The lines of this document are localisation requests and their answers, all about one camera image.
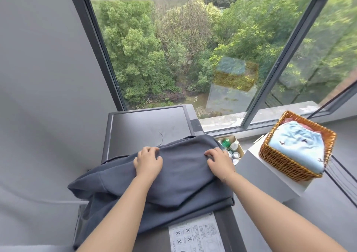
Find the window pane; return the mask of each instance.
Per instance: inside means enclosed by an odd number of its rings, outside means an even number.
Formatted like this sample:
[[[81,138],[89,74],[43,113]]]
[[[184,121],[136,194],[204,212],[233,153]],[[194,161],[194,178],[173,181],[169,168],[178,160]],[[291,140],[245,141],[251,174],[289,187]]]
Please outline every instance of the window pane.
[[[92,0],[127,108],[236,127],[310,0]]]
[[[252,123],[316,111],[357,80],[357,0],[328,0]]]

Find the person's left hand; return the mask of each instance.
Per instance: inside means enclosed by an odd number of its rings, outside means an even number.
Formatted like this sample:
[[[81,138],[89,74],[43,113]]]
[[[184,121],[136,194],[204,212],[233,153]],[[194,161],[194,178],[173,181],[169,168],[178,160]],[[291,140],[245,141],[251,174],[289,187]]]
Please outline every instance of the person's left hand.
[[[136,169],[136,176],[144,178],[151,185],[161,169],[163,168],[163,159],[161,156],[155,158],[155,152],[158,151],[157,147],[145,146],[138,152],[137,157],[134,159],[134,166]]]

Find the gray floor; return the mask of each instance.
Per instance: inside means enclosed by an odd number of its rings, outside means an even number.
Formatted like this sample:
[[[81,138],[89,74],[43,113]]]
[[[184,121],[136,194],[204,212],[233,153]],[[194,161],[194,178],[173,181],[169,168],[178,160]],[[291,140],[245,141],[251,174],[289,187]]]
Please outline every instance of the gray floor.
[[[333,154],[357,176],[357,119],[329,123],[326,127],[337,133]],[[254,141],[255,138],[241,141],[240,144],[246,150]],[[345,178],[346,174],[341,175],[338,168],[335,167],[334,172],[337,180],[348,186],[352,196],[356,195],[357,184],[349,177]],[[302,197],[285,204],[334,238],[346,250],[357,251],[357,209],[326,174],[321,179],[314,180]],[[271,251],[237,199],[233,210],[247,251]]]

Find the person's right arm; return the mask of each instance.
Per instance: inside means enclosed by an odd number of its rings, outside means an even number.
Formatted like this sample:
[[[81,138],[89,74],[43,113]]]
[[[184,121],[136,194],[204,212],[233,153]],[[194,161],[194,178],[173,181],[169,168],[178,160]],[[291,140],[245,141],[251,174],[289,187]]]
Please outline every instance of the person's right arm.
[[[234,191],[273,252],[346,252],[318,227],[236,173],[226,151],[215,148],[205,154],[214,158],[207,160],[213,174]]]

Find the brown wicker basket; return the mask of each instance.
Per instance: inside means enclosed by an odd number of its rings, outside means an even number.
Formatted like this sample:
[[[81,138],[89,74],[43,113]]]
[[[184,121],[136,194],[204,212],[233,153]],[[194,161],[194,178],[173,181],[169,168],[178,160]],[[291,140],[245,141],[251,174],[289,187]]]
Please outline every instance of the brown wicker basket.
[[[332,152],[333,145],[336,140],[336,133],[319,124],[316,124],[315,122],[312,122],[310,120],[307,120],[306,118],[294,114],[291,111],[285,111],[284,114],[280,117],[279,121],[268,133],[268,136],[265,138],[262,146],[260,147],[259,156],[268,164],[275,167],[280,172],[284,173],[294,181],[309,181],[313,178],[321,178],[322,174],[313,173],[306,167],[303,167],[299,163],[293,161],[286,155],[282,154],[281,152],[273,149],[271,146],[268,145],[276,128],[279,127],[279,125],[285,118],[293,118],[293,120],[297,121],[298,123],[305,124],[312,128],[314,131],[321,132],[322,139],[325,145],[324,167],[326,168],[326,165]]]

